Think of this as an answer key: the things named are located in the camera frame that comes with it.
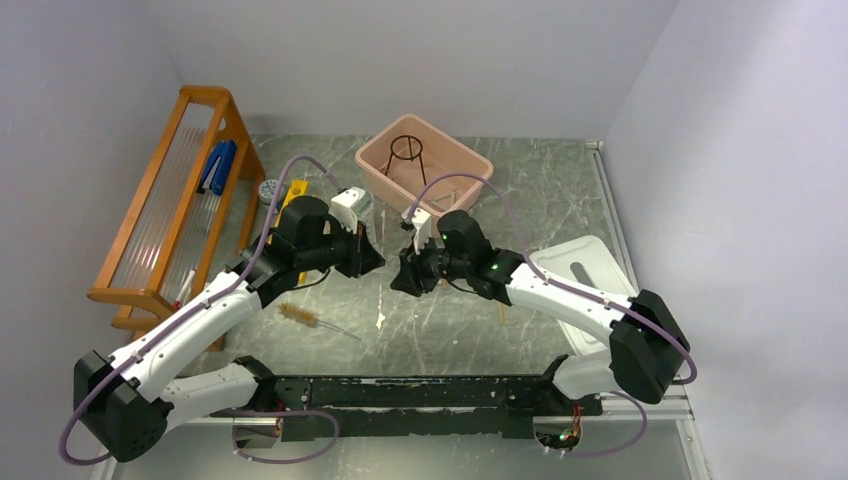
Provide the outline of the white clay triangle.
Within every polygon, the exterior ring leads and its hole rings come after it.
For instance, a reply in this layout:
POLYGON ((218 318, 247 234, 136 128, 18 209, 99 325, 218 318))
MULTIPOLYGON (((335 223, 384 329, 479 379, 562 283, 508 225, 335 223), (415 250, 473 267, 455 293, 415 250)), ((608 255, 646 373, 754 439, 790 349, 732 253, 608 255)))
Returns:
POLYGON ((467 209, 473 204, 473 200, 468 200, 466 192, 460 189, 453 188, 445 191, 432 189, 423 203, 434 212, 442 213, 455 209, 467 209))

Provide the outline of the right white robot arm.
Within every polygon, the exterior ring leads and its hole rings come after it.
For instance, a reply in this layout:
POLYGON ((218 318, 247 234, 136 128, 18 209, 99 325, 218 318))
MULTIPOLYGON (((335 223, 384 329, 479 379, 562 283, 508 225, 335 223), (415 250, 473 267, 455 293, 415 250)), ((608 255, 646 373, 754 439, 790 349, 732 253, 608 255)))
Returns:
POLYGON ((518 252, 492 247, 463 210, 434 220, 410 208, 403 226, 413 239, 399 255, 393 290, 420 297, 440 282, 463 280, 478 297, 549 315, 600 343, 600 350, 554 366, 552 379, 539 389, 550 413, 565 413, 580 398, 612 391, 655 405, 690 358, 688 341, 654 292, 614 294, 543 270, 518 252))

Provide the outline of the pink plastic bin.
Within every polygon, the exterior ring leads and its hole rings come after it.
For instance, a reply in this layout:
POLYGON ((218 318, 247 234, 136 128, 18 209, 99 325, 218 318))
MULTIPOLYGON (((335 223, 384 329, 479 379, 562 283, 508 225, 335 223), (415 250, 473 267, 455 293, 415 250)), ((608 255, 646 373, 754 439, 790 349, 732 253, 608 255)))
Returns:
POLYGON ((420 207, 438 217, 475 204, 493 164, 414 114, 397 118, 355 154, 372 195, 401 213, 423 194, 420 207))

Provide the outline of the brown test tube brush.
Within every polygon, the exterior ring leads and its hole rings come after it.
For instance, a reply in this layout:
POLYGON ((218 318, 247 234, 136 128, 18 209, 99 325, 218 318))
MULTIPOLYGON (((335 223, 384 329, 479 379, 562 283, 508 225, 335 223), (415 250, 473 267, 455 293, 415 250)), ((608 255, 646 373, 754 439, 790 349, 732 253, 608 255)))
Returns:
POLYGON ((349 337, 356 338, 356 335, 352 334, 351 332, 348 332, 334 324, 320 320, 319 317, 313 312, 301 308, 299 306, 293 305, 291 303, 281 303, 277 306, 277 310, 283 317, 306 325, 310 328, 324 327, 342 333, 349 337))

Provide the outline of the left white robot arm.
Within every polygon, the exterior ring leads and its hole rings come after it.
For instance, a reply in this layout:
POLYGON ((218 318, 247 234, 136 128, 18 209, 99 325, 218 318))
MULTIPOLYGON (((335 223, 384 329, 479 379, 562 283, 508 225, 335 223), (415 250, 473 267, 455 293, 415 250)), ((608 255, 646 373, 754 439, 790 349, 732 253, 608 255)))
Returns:
POLYGON ((384 265, 363 216, 372 202, 351 187, 325 203, 294 198, 279 221, 217 274, 211 284, 149 333, 74 366, 72 420, 82 422, 118 462, 135 460, 168 431, 229 408, 261 416, 284 411, 275 374, 247 356, 209 374, 179 373, 217 338, 294 290, 301 273, 335 270, 361 277, 384 265))

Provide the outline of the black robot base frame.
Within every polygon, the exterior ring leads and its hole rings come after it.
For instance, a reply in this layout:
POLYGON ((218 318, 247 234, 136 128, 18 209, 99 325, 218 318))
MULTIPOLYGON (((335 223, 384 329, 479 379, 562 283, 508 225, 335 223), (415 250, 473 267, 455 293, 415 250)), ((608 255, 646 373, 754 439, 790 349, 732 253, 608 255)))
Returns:
POLYGON ((344 437, 498 434, 535 439, 545 421, 598 416, 595 394, 567 398, 546 374, 483 376, 278 376, 244 404, 284 412, 284 442, 344 437))

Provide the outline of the black ring stand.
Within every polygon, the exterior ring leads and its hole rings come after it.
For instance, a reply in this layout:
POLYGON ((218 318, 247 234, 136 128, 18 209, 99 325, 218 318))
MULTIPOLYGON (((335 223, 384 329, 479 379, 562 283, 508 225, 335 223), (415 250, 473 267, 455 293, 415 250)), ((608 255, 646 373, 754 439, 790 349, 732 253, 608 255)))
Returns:
POLYGON ((423 150, 423 143, 418 137, 409 134, 396 136, 390 142, 388 160, 382 169, 383 175, 390 177, 394 160, 405 161, 411 164, 418 163, 422 183, 426 185, 427 175, 423 161, 423 150))

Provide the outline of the white plastic lid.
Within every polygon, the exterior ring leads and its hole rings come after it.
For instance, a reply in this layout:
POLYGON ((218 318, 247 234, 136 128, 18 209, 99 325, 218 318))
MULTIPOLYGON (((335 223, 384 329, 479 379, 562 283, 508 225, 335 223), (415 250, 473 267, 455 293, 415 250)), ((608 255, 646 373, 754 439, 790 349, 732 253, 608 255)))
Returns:
POLYGON ((597 236, 586 235, 530 254, 541 269, 610 293, 635 296, 636 285, 597 236))

